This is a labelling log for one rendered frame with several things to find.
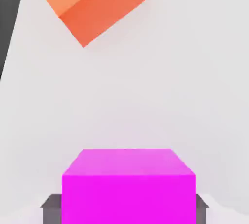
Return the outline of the small magenta cube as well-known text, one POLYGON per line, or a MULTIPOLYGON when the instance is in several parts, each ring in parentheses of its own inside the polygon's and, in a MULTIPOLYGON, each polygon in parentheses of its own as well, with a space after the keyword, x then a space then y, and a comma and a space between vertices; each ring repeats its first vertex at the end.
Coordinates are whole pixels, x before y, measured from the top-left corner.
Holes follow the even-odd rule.
POLYGON ((61 211, 62 224, 196 224, 196 176, 170 149, 85 149, 61 211))

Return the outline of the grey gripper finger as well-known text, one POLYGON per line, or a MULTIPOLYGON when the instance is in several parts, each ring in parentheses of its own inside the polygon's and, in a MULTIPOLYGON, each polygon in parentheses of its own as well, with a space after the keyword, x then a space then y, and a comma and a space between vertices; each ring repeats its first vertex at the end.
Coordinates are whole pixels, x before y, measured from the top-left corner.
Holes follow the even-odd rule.
POLYGON ((196 224, 233 224, 228 209, 208 194, 197 194, 196 206, 196 224))

